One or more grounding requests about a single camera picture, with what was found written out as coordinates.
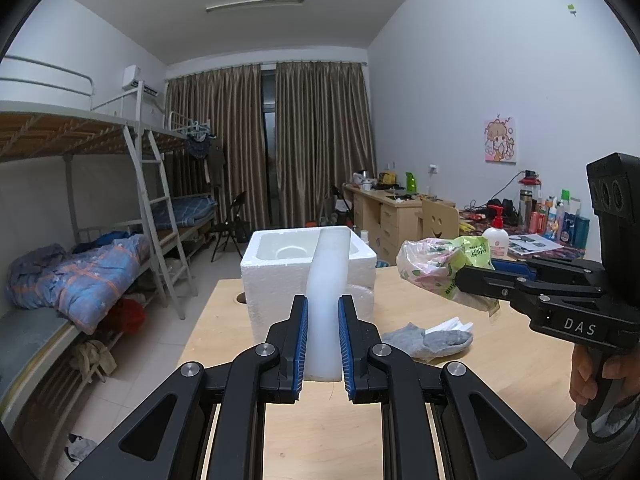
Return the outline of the person's right hand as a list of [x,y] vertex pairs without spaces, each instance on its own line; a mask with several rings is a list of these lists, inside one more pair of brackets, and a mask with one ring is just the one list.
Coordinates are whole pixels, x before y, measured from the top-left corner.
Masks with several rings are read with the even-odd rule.
[[[598,386],[594,380],[596,367],[588,352],[581,344],[575,344],[572,353],[572,366],[570,367],[570,398],[579,405],[586,405],[593,400],[598,393]],[[608,359],[602,370],[602,377],[620,382],[620,395],[618,400],[625,402],[635,398],[640,390],[640,356],[639,349],[635,348],[624,356],[612,356]]]

